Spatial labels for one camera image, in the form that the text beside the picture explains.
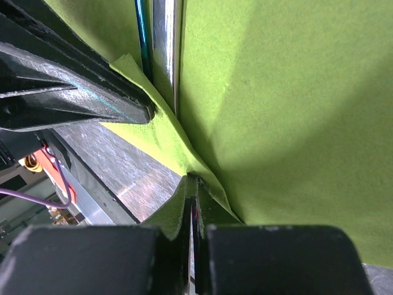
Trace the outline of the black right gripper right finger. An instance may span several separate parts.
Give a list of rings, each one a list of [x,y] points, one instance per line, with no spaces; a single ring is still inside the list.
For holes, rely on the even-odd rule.
[[[193,237],[198,294],[371,294],[351,239],[323,225],[239,222],[195,178]]]

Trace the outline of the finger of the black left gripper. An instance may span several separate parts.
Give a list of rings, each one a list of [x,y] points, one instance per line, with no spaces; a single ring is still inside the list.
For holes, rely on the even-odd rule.
[[[1,1],[1,42],[54,61],[131,101],[147,93],[110,69],[44,1]]]
[[[148,124],[154,104],[1,43],[1,128],[29,132],[82,122]]]

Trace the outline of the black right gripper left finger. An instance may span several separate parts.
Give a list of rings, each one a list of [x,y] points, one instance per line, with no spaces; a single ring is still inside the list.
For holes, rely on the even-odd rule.
[[[1,264],[2,294],[184,294],[191,176],[151,217],[128,226],[31,226]]]

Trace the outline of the blue metallic fork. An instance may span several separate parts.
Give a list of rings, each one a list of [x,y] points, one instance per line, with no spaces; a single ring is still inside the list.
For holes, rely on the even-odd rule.
[[[139,46],[141,50],[142,71],[153,82],[152,56],[151,56],[151,33],[149,18],[147,16],[146,1],[134,0],[136,9],[136,21],[138,26]]]

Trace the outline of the silver table knife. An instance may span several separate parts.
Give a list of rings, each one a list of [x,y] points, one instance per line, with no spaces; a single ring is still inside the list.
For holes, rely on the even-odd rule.
[[[179,73],[183,1],[152,2],[154,85],[179,115]]]

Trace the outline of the green paper napkin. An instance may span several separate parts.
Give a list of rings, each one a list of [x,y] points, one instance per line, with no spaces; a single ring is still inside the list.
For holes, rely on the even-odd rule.
[[[49,1],[157,104],[106,128],[246,224],[343,229],[392,267],[392,2],[187,1],[179,112],[141,71],[132,1]]]

